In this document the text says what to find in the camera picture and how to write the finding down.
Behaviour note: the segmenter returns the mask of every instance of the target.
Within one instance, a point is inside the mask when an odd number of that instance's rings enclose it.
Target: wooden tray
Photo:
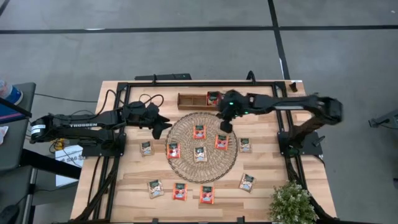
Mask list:
[[[177,107],[179,110],[216,111],[217,106],[208,106],[206,94],[178,94]]]

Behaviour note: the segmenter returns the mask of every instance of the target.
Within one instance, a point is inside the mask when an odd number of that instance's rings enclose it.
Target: leafy plant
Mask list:
[[[310,204],[310,194],[296,182],[289,182],[278,189],[274,187],[274,201],[270,207],[273,222],[284,224],[315,223],[317,215]]]

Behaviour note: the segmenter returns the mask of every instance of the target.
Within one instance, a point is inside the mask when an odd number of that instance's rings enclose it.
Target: wooden table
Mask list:
[[[103,82],[97,112],[103,105],[105,92],[115,90],[118,82]],[[303,83],[297,83],[298,92],[293,93],[288,88],[289,96],[305,95]],[[272,96],[271,87],[134,87],[130,95],[130,102],[137,101],[143,93],[162,94],[164,104],[160,107],[160,114],[175,123],[178,119],[193,111],[179,111],[177,109],[177,93],[203,94],[207,91],[227,91],[235,89],[245,95],[247,92],[267,94]],[[109,94],[105,110],[111,110],[114,96]],[[288,127],[284,117],[285,128]],[[310,118],[306,111],[292,111],[295,124],[301,124]],[[245,216],[247,222],[270,221],[268,215],[270,195],[273,186],[283,185],[287,181],[284,158],[279,154],[276,133],[278,124],[276,113],[254,116],[249,114],[233,121],[234,132],[238,138],[249,137],[252,141],[252,154],[238,154],[234,167],[220,180],[205,185],[215,187],[215,204],[199,203],[199,184],[188,184],[188,199],[186,202],[172,200],[172,186],[175,182],[185,182],[170,168],[165,155],[165,138],[169,130],[165,130],[159,140],[153,140],[151,131],[136,127],[126,127],[127,146],[125,154],[120,159],[116,191],[113,202],[112,222],[151,222],[159,218],[161,222],[235,222],[237,217]],[[155,154],[141,157],[140,142],[150,140],[154,143]],[[71,218],[77,217],[87,204],[88,191],[97,158],[87,158],[82,168],[78,190]],[[328,180],[323,164],[313,156],[302,156],[303,168],[307,179],[308,189],[327,213],[336,216],[331,197]],[[96,172],[93,195],[96,192],[100,178],[101,164]],[[251,194],[238,189],[242,173],[245,172],[257,178]],[[154,199],[149,198],[147,182],[161,179],[165,195]],[[104,217],[106,207],[105,195],[102,200],[100,218]]]

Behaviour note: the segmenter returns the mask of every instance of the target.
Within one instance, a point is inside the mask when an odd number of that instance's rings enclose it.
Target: round wicker tray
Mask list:
[[[198,184],[215,181],[231,170],[238,155],[238,140],[235,133],[220,130],[221,120],[211,113],[197,112],[179,119],[169,131],[167,145],[180,143],[181,158],[169,159],[169,164],[181,178]],[[194,125],[206,126],[206,139],[194,139]],[[216,134],[229,136],[228,150],[215,148]],[[206,147],[207,162],[194,161],[194,148]]]

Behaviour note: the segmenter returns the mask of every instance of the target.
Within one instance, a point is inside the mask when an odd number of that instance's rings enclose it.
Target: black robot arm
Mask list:
[[[227,91],[218,104],[217,117],[223,119],[220,129],[230,133],[232,124],[230,121],[245,114],[267,114],[274,110],[307,110],[313,113],[313,117],[300,126],[294,126],[289,131],[291,145],[301,148],[301,142],[305,136],[325,124],[337,124],[341,122],[343,105],[336,99],[318,97],[317,95],[302,97],[271,97],[248,93],[243,96],[237,91]]]
[[[43,116],[32,122],[30,143],[48,142],[58,138],[93,141],[96,144],[113,142],[112,130],[123,126],[137,126],[152,129],[152,135],[159,139],[162,131],[171,127],[169,119],[159,114],[159,108],[150,103],[148,107],[141,101],[132,102],[112,111],[97,115],[52,115]],[[88,128],[100,127],[100,130]]]

